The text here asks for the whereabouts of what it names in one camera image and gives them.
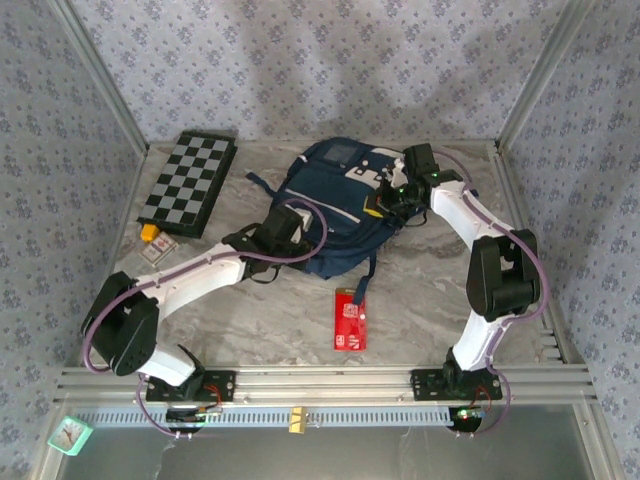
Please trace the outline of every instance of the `chessboard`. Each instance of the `chessboard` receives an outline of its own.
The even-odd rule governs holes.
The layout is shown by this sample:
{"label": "chessboard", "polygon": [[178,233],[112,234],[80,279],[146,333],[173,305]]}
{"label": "chessboard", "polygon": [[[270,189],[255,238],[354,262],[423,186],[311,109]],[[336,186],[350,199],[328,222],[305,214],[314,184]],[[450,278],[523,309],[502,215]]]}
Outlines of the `chessboard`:
{"label": "chessboard", "polygon": [[233,137],[185,132],[180,136],[138,222],[200,238],[237,148]]}

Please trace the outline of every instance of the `marble floor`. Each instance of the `marble floor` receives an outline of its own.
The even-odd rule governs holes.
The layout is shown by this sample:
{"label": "marble floor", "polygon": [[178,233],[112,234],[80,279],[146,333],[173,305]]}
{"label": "marble floor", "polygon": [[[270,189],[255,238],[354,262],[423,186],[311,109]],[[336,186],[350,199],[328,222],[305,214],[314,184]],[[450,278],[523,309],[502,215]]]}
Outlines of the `marble floor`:
{"label": "marble floor", "polygon": [[[244,178],[258,173],[276,187],[304,146],[291,143],[241,143],[201,239],[179,242],[159,265],[165,269],[198,255],[228,233],[262,221],[270,198]],[[509,220],[484,143],[447,144],[465,163],[480,200]],[[154,271],[139,252],[137,215],[172,150],[153,145],[143,167],[115,271],[130,276]],[[436,156],[441,168],[455,168]],[[168,317],[160,336],[189,348],[205,365],[439,365],[462,333],[469,306],[465,282],[469,252],[456,233],[430,212],[427,225],[402,230],[381,249],[378,268],[367,291],[368,346],[359,353],[333,349],[334,291],[353,287],[366,273],[366,262],[330,280],[283,269],[277,281],[252,281],[214,291]],[[496,363],[532,363],[542,345],[536,325],[507,332]]]}

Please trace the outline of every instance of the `blue floral wallpaper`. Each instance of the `blue floral wallpaper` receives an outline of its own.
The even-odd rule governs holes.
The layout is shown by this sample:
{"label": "blue floral wallpaper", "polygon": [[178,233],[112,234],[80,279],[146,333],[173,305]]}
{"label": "blue floral wallpaper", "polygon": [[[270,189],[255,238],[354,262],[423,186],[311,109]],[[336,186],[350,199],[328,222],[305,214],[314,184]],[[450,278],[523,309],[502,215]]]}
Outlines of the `blue floral wallpaper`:
{"label": "blue floral wallpaper", "polygon": [[23,478],[138,159],[44,0],[0,2],[0,478]]}
{"label": "blue floral wallpaper", "polygon": [[565,0],[73,0],[147,141],[496,138]]}
{"label": "blue floral wallpaper", "polygon": [[601,2],[509,154],[569,334],[640,479],[640,6]]}

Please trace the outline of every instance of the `red card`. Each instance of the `red card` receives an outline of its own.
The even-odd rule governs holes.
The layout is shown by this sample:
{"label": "red card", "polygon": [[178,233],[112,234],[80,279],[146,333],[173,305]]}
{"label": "red card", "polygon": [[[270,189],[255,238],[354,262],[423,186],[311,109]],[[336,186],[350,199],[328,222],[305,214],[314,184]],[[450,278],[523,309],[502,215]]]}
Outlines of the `red card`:
{"label": "red card", "polygon": [[367,317],[365,301],[354,305],[355,290],[338,288],[336,290],[336,329],[333,348],[343,351],[363,351],[367,348]]}

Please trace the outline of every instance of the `navy blue backpack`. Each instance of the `navy blue backpack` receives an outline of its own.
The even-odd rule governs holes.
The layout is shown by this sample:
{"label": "navy blue backpack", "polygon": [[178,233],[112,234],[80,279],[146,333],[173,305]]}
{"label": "navy blue backpack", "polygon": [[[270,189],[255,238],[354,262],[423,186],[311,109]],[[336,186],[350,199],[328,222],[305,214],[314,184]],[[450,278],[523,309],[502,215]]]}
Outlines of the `navy blue backpack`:
{"label": "navy blue backpack", "polygon": [[[365,201],[380,186],[387,167],[401,156],[400,152],[337,137],[316,143],[299,155],[277,191],[254,173],[247,178],[273,198],[271,208],[289,198],[304,198],[326,217],[327,241],[309,260],[306,272],[327,279],[369,259],[369,273],[360,280],[353,300],[360,304],[375,273],[376,251],[402,228],[398,222],[366,213]],[[317,245],[321,237],[320,222],[312,222],[304,238]]]}

